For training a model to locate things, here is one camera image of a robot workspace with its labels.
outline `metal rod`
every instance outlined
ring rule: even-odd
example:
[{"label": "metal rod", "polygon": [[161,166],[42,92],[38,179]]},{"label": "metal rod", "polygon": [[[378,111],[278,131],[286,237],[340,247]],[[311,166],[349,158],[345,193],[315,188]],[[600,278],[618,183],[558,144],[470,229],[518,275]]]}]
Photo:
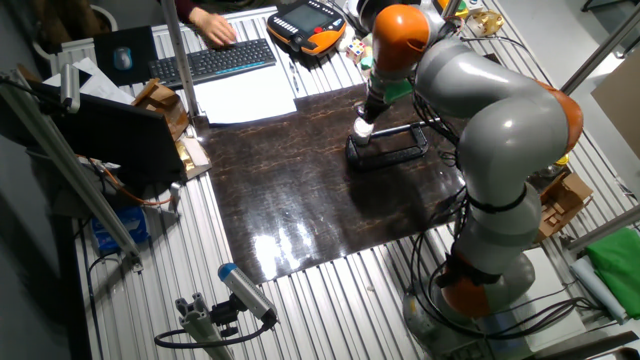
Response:
[{"label": "metal rod", "polygon": [[[10,73],[11,81],[24,87],[29,84],[17,71]],[[56,167],[89,206],[118,246],[130,257],[137,259],[140,252],[127,229],[102,194],[93,186],[80,167],[73,150],[49,116],[40,113],[33,97],[10,85],[0,85],[0,96],[11,106],[38,144],[47,152]]]},{"label": "metal rod", "polygon": [[619,229],[640,221],[640,205],[636,205],[633,209],[617,216],[613,220],[586,234],[585,236],[574,240],[567,246],[567,250],[577,253],[603,237],[613,234]]},{"label": "metal rod", "polygon": [[169,36],[171,37],[171,45],[173,45],[173,52],[176,56],[178,73],[180,74],[180,80],[182,80],[182,89],[184,89],[184,93],[187,97],[189,115],[192,118],[201,116],[202,114],[198,108],[198,101],[196,100],[196,92],[193,88],[193,79],[191,78],[191,70],[189,69],[187,53],[184,50],[184,44],[182,43],[182,32],[180,31],[178,11],[176,10],[174,0],[162,0],[162,11],[164,12],[164,19],[167,22],[167,29],[169,30]]},{"label": "metal rod", "polygon": [[446,19],[450,16],[453,16],[458,12],[458,7],[460,7],[460,3],[462,0],[449,0],[447,6],[442,10],[442,18]]},{"label": "metal rod", "polygon": [[600,63],[613,51],[627,34],[640,22],[640,4],[636,5],[627,18],[609,37],[591,54],[587,61],[580,66],[578,71],[560,88],[567,95],[582,84],[582,82],[595,70]]}]

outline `person's arm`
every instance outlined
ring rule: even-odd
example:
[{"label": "person's arm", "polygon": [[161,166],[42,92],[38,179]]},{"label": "person's arm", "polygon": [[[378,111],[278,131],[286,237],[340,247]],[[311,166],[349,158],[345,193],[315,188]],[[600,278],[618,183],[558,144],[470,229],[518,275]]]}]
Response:
[{"label": "person's arm", "polygon": [[191,0],[175,0],[175,3],[180,21],[195,25],[208,45],[217,47],[236,41],[236,31],[224,17],[202,10]]}]

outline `computer monitor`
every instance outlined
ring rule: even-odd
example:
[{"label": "computer monitor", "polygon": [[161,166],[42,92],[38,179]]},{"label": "computer monitor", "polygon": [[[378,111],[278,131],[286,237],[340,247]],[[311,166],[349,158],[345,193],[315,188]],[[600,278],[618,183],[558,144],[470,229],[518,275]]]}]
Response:
[{"label": "computer monitor", "polygon": [[[30,82],[36,92],[60,99],[60,88]],[[76,154],[121,166],[127,185],[169,184],[184,180],[184,166],[162,114],[131,105],[80,95],[76,114],[52,116]],[[24,146],[38,143],[0,96],[0,135]]]}]

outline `monitor screen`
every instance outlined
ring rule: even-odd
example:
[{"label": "monitor screen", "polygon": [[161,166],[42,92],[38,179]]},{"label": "monitor screen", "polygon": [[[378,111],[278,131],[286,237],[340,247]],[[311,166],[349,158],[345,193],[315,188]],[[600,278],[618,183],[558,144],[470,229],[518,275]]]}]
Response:
[{"label": "monitor screen", "polygon": [[331,18],[313,9],[309,5],[298,6],[295,10],[282,17],[289,24],[310,33],[314,28],[326,24]]}]

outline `person's hand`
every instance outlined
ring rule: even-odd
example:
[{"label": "person's hand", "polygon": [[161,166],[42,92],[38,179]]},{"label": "person's hand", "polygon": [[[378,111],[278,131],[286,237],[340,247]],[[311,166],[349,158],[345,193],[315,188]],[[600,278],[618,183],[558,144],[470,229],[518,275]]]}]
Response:
[{"label": "person's hand", "polygon": [[227,19],[218,14],[209,14],[196,7],[189,14],[189,21],[213,47],[233,44],[236,41],[236,31],[229,25]]}]

